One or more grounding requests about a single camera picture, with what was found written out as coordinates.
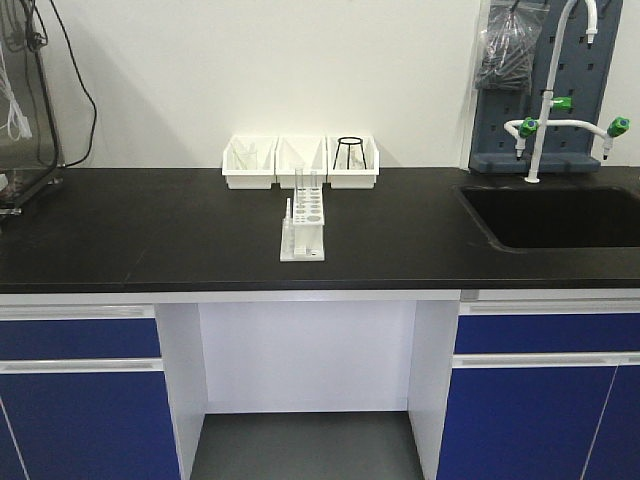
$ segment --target black countertop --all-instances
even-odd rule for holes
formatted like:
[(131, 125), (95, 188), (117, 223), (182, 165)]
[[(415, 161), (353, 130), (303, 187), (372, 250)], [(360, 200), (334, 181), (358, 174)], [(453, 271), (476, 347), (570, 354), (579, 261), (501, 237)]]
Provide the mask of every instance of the black countertop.
[[(543, 176), (640, 192), (640, 169)], [(638, 288), (640, 248), (493, 248), (456, 186), (526, 186), (455, 168), (383, 169), (324, 189), (324, 262), (279, 261), (291, 191), (229, 190), (219, 169), (75, 169), (2, 224), (0, 293)]]

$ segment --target black sink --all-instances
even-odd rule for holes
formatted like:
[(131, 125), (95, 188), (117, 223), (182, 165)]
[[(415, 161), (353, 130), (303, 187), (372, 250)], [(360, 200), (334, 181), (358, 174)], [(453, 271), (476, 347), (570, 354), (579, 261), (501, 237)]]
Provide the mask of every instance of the black sink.
[(640, 247), (640, 197), (622, 188), (462, 187), (460, 193), (498, 247)]

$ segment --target gray pegboard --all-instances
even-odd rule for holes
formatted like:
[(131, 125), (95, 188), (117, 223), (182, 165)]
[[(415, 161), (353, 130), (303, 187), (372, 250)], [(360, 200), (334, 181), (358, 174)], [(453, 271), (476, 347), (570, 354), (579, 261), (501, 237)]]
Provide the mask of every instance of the gray pegboard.
[[(522, 161), (516, 160), (515, 140), (503, 128), (509, 120), (540, 115), (541, 93), (547, 82), (558, 19), (566, 1), (529, 0), (550, 5), (549, 15), (536, 47), (531, 93), (481, 90), (473, 128), (469, 168), (481, 173), (524, 173), (529, 169), (535, 136), (527, 140)], [(585, 30), (587, 8), (580, 0), (569, 21), (560, 55), (554, 96), (573, 97), (573, 109), (552, 111), (552, 119), (598, 123), (611, 57), (618, 33), (623, 0), (596, 0), (598, 35), (588, 48)], [(574, 127), (549, 127), (541, 172), (592, 172), (600, 162), (591, 157), (593, 136)]]

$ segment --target white plastic tray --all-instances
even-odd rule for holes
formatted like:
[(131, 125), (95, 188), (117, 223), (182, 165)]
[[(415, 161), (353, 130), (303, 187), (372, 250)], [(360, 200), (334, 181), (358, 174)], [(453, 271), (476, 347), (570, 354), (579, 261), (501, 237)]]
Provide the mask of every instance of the white plastic tray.
[(276, 148), (276, 177), (280, 188), (295, 187), (296, 168), (302, 168), (304, 176), (315, 172), (319, 182), (326, 181), (327, 145), (324, 136), (280, 137)]
[(336, 162), (336, 152), (338, 150), (338, 136), (327, 137), (328, 146), (328, 171), (327, 181), (331, 188), (373, 188), (378, 175), (380, 174), (380, 152), (373, 137), (361, 136), (363, 140), (364, 157), (366, 168), (362, 162), (362, 151), (359, 146), (351, 146), (352, 156), (350, 167), (346, 168), (346, 145), (340, 147), (340, 155)]
[(233, 136), (222, 154), (222, 174), (230, 189), (270, 189), (275, 183), (278, 137)]

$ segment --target green valve knob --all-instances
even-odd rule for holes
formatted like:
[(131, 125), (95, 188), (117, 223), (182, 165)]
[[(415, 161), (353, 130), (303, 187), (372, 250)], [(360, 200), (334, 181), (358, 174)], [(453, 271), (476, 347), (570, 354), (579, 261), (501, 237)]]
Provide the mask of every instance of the green valve knob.
[(537, 120), (527, 117), (520, 125), (520, 128), (518, 128), (518, 135), (520, 135), (520, 138), (529, 138), (531, 135), (536, 133), (538, 126), (539, 124)]
[(573, 99), (571, 97), (556, 97), (551, 100), (554, 110), (570, 110), (573, 108)]
[(629, 127), (631, 127), (631, 120), (624, 117), (618, 117), (613, 122), (611, 122), (611, 125), (609, 125), (607, 134), (611, 138), (616, 138), (623, 133), (626, 133), (629, 130)]

